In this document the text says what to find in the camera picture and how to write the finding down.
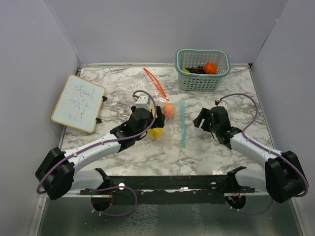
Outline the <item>red fake grapes bunch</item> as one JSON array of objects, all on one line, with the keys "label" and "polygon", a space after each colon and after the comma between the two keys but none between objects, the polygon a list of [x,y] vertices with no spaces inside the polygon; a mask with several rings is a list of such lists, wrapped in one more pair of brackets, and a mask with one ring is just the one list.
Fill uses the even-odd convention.
[{"label": "red fake grapes bunch", "polygon": [[185,69],[188,70],[190,73],[194,73],[194,74],[206,74],[203,66],[186,67]]}]

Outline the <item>orange fake peach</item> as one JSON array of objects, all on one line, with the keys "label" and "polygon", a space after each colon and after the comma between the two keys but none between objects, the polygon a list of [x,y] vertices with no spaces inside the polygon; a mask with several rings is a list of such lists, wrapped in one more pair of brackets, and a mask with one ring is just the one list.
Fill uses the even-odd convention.
[{"label": "orange fake peach", "polygon": [[164,103],[161,106],[161,111],[165,115],[166,119],[171,119],[175,116],[175,108],[171,103]]}]

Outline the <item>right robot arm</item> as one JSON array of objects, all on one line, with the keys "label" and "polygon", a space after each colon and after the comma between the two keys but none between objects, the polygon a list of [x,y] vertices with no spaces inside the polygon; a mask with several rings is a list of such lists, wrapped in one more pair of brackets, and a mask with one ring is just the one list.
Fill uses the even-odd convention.
[{"label": "right robot arm", "polygon": [[214,134],[221,145],[245,155],[263,169],[237,170],[234,176],[226,180],[229,191],[238,192],[243,187],[251,187],[267,192],[277,203],[306,193],[308,182],[297,155],[245,138],[241,129],[231,125],[224,107],[203,108],[193,123],[195,127]]}]

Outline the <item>clear bag red zipper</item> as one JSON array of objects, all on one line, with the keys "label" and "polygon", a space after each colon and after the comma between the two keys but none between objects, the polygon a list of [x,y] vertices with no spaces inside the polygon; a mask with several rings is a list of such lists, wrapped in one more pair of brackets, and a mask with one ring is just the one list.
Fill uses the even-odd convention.
[{"label": "clear bag red zipper", "polygon": [[132,105],[136,98],[140,96],[140,92],[137,92],[135,96],[132,95],[136,90],[148,92],[156,104],[169,101],[160,82],[146,68],[142,68],[135,75],[127,76],[125,79],[116,82],[113,85],[113,90],[118,99],[128,105]]}]

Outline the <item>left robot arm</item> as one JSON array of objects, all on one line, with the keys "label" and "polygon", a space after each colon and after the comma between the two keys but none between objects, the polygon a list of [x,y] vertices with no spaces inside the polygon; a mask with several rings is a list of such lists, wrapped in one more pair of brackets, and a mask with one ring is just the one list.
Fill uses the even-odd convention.
[{"label": "left robot arm", "polygon": [[75,175],[85,166],[108,155],[122,152],[143,139],[151,128],[163,128],[165,115],[160,106],[153,109],[132,107],[129,119],[108,134],[87,145],[62,151],[51,149],[35,172],[37,193],[51,200],[65,195],[75,182]]}]

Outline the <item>orange fake pumpkin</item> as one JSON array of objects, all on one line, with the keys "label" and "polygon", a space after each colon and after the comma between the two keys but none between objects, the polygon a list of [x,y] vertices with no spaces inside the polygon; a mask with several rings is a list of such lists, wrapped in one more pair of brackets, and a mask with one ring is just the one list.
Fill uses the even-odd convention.
[{"label": "orange fake pumpkin", "polygon": [[205,74],[216,74],[217,66],[213,62],[208,62],[204,65],[203,70]]}]

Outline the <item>yellow fake lemon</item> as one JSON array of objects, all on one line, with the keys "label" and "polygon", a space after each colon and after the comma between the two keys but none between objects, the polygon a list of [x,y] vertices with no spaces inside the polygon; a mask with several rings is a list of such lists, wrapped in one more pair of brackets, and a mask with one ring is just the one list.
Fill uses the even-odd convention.
[{"label": "yellow fake lemon", "polygon": [[152,139],[158,139],[162,136],[162,133],[163,133],[163,128],[151,128],[151,129],[148,129],[147,131],[147,134],[150,138]]}]

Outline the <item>clear bag blue zipper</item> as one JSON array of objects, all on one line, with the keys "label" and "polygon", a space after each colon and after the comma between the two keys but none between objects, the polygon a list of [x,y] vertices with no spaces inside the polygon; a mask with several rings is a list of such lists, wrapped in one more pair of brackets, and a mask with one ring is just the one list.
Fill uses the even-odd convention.
[{"label": "clear bag blue zipper", "polygon": [[179,103],[172,103],[175,108],[175,116],[171,119],[165,119],[162,136],[158,139],[152,139],[158,141],[163,145],[179,145],[183,148],[186,147],[186,125],[185,125],[185,101]]}]

